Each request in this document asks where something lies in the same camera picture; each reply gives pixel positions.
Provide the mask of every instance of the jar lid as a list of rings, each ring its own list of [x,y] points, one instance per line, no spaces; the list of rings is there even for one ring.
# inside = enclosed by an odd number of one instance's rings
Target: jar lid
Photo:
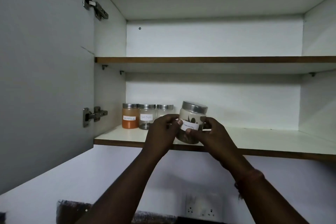
[[[156,105],[139,104],[140,109],[155,109]]]
[[[157,105],[159,110],[173,110],[174,105]]]
[[[195,112],[198,114],[206,114],[208,107],[195,102],[183,101],[182,109],[190,112]]]
[[[125,109],[136,109],[136,108],[139,108],[139,104],[126,104],[126,103],[123,103],[123,108],[125,108]]]

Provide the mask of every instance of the white cabinet door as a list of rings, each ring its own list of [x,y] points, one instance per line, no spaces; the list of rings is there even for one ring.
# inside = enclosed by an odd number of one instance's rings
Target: white cabinet door
[[[0,194],[93,147],[96,18],[82,1],[1,0]]]

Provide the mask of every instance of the person's left arm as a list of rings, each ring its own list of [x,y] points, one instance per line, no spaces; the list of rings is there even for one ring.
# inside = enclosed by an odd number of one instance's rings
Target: person's left arm
[[[76,224],[131,223],[150,175],[182,125],[178,117],[167,114],[154,121],[140,154]]]

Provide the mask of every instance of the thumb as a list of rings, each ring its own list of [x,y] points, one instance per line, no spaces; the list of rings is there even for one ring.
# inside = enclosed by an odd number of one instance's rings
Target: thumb
[[[185,133],[190,136],[193,137],[195,139],[197,139],[198,141],[200,141],[203,145],[204,143],[206,143],[206,134],[203,133],[202,131],[198,131],[195,129],[191,129],[191,128],[187,128],[187,130],[185,131]]]
[[[172,122],[169,128],[170,133],[176,136],[182,124],[183,124],[182,120],[175,120],[174,122]]]

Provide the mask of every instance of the jar label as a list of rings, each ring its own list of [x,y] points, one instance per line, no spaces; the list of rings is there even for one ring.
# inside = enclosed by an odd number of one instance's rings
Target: jar label
[[[192,128],[192,129],[198,130],[198,127],[200,126],[197,123],[191,123],[191,122],[188,122],[186,120],[182,120],[182,121],[183,121],[183,124],[181,126],[181,129],[183,131],[186,131],[187,128]]]
[[[123,116],[123,120],[136,120],[136,116]]]
[[[140,114],[140,120],[150,121],[153,120],[153,114]]]

